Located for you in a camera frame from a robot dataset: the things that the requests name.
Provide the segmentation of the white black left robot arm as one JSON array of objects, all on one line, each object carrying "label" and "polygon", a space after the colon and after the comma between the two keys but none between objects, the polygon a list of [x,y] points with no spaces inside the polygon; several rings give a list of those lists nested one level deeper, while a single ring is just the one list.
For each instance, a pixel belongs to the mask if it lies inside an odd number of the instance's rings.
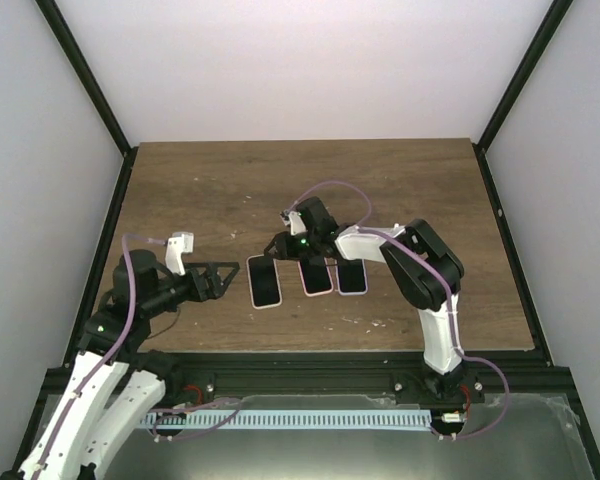
[{"label": "white black left robot arm", "polygon": [[72,371],[52,417],[4,479],[102,479],[139,422],[184,392],[176,359],[140,346],[151,321],[188,302],[218,300],[240,270],[236,262],[163,264],[144,249],[124,250],[113,286],[84,325]]}]

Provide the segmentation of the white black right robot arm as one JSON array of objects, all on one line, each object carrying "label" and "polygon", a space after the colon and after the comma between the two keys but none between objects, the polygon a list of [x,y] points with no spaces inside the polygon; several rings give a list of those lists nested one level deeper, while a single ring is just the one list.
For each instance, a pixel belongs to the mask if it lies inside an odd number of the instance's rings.
[{"label": "white black right robot arm", "polygon": [[317,197],[283,211],[281,219],[285,229],[264,248],[266,256],[285,261],[322,257],[388,267],[402,296],[418,312],[425,393],[438,403],[451,400],[464,375],[457,322],[464,267],[429,223],[415,219],[388,228],[339,224]]}]

